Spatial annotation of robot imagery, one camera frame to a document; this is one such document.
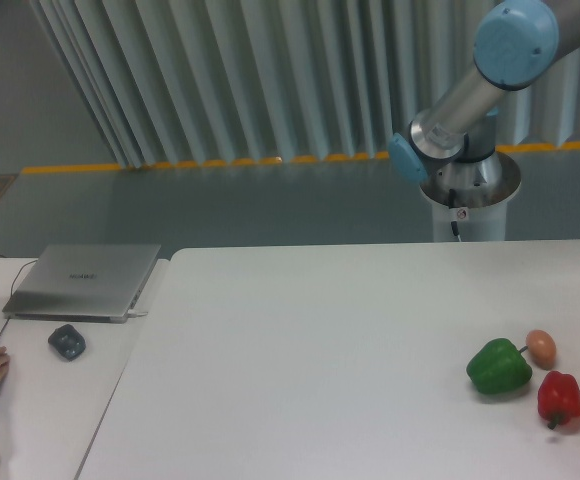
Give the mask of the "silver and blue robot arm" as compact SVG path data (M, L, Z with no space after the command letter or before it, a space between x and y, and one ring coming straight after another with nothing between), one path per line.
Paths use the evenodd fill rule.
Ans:
M468 131L508 92L523 90L580 48L580 1L503 1L478 25L465 75L403 135L388 144L389 159L420 184L467 149Z

